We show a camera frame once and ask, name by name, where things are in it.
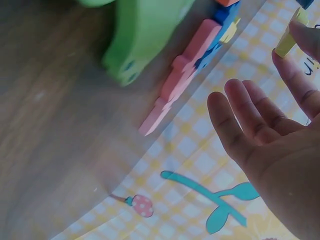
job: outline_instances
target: blue foam piece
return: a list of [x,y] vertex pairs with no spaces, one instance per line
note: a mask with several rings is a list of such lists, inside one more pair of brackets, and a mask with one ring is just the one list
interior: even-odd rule
[[307,9],[314,2],[314,0],[296,0],[303,9]]
[[205,54],[196,61],[195,68],[199,71],[202,70],[207,64],[209,64],[212,61],[218,50],[221,48],[221,44],[219,43],[219,41],[225,34],[225,32],[228,30],[230,25],[234,22],[236,16],[238,15],[240,9],[240,2],[241,1],[238,1],[235,4],[232,4],[228,7],[224,7],[218,3],[218,7],[215,7],[213,9],[214,14],[212,19],[219,23],[222,26],[222,28],[219,31],[219,33],[215,36],[213,42],[211,43]]
[[212,19],[214,21],[216,21],[218,24],[220,24],[222,26],[222,28],[219,31],[219,33],[215,36],[213,42],[211,43],[211,45],[208,49],[212,49],[214,46],[217,45],[217,43],[219,43],[219,40],[222,38],[222,36],[228,30],[230,25],[234,22],[236,16],[238,15],[239,9],[240,9],[240,2],[241,1],[238,1],[235,4],[228,6],[228,7],[224,7],[222,5],[220,5],[218,7],[218,10],[216,11],[216,13],[218,13],[217,14],[218,17],[220,17],[220,15],[221,15],[219,13],[219,11],[225,11],[229,14],[226,18],[223,18],[223,19],[216,19],[216,13],[213,15]]
[[195,68],[198,70],[198,72],[204,69],[209,63],[211,63],[221,47],[222,45],[220,43],[217,43],[214,48],[207,50],[204,53],[203,57],[196,61]]

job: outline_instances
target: foam puzzle piece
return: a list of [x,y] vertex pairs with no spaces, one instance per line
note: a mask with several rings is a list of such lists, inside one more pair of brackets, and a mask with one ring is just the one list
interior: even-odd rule
[[230,5],[235,4],[240,0],[216,0],[216,1],[224,7],[229,7]]
[[79,3],[89,8],[101,7],[114,1],[115,0],[78,0]]
[[217,52],[221,49],[222,45],[217,43],[212,49],[205,52],[202,58],[198,59],[195,63],[195,68],[200,72],[214,59]]
[[157,128],[172,104],[186,90],[197,73],[194,67],[196,60],[205,53],[220,29],[218,23],[205,19],[182,55],[175,58],[172,63],[173,69],[161,89],[160,97],[139,128],[142,135],[147,136]]
[[303,9],[307,9],[314,2],[314,0],[296,0]]
[[[216,22],[220,22],[219,24],[222,25],[221,30],[216,35],[215,39],[212,41],[211,45],[205,52],[204,56],[202,56],[200,59],[196,61],[195,67],[198,69],[198,71],[201,71],[204,67],[209,64],[212,59],[214,58],[215,54],[218,52],[218,50],[221,48],[221,45],[219,44],[220,40],[224,39],[225,34],[228,34],[227,32],[230,30],[231,25],[234,23],[237,14],[239,12],[241,1],[236,2],[235,4],[229,6],[229,7],[223,7],[222,5],[218,6],[218,10],[213,14],[212,19]],[[224,17],[219,16],[219,10],[223,11],[224,13],[228,14]]]
[[[183,93],[185,89],[188,87],[189,83],[194,79],[196,75],[196,70],[193,69],[189,77],[185,79],[185,81],[180,85],[180,91]],[[153,133],[168,112],[172,108],[172,104],[180,97],[180,95],[176,95],[172,101],[167,102],[163,98],[159,97],[154,104],[154,108],[148,115],[148,117],[143,121],[142,125],[139,128],[139,133],[143,136],[147,136]]]
[[[302,7],[299,7],[293,14],[293,17],[291,18],[290,22],[293,20],[307,25],[309,23],[309,20],[306,10],[304,10]],[[278,45],[275,48],[275,53],[278,54],[281,58],[284,58],[295,45],[296,41],[291,36],[288,25],[285,30],[285,33],[283,34],[282,38],[280,39]]]
[[227,29],[227,31],[223,34],[223,36],[220,38],[220,42],[227,44],[236,34],[238,30],[238,23],[240,22],[241,18],[236,17],[234,22],[231,23],[230,27]]
[[198,72],[204,69],[215,57],[219,49],[222,47],[220,43],[227,44],[236,34],[237,32],[237,25],[240,22],[240,18],[235,19],[233,23],[231,23],[228,30],[224,33],[221,37],[219,43],[217,43],[212,49],[209,49],[205,52],[202,58],[198,59],[195,63],[195,68],[198,69]]
[[184,72],[194,68],[196,61],[205,54],[220,29],[221,26],[211,19],[205,19],[202,22],[185,51],[173,61],[173,71],[161,90],[163,99],[170,102],[174,96],[182,94],[182,92],[177,92],[179,84],[181,84],[181,77]]
[[165,47],[194,1],[116,1],[116,32],[102,64],[121,86],[132,83]]

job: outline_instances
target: pink strawberry print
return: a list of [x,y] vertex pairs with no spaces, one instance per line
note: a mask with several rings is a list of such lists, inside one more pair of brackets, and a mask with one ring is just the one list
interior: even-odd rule
[[110,197],[120,202],[126,203],[130,207],[133,207],[135,212],[139,214],[141,217],[150,218],[154,214],[152,201],[146,196],[135,195],[134,197],[129,196],[127,198],[123,198],[123,197],[111,194]]
[[135,195],[132,200],[132,206],[136,213],[144,218],[150,218],[154,214],[152,202],[145,196]]

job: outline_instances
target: yellow foam piece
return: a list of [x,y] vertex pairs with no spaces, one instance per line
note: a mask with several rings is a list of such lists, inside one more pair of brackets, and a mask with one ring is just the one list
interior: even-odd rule
[[220,42],[227,44],[236,34],[237,32],[237,25],[240,22],[241,18],[236,17],[234,22],[231,23],[230,27],[227,29],[227,31],[225,31],[225,33],[223,34],[223,36],[220,39]]
[[[302,7],[299,7],[291,18],[290,23],[293,20],[300,22],[306,26],[309,23],[308,13]],[[291,36],[288,25],[285,33],[283,34],[282,38],[275,48],[275,53],[278,54],[281,58],[284,58],[295,45],[296,41]]]

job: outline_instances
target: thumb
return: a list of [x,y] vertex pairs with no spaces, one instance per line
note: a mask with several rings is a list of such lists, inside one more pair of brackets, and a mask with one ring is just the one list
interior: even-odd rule
[[307,27],[298,21],[292,21],[289,29],[300,49],[320,62],[320,29]]

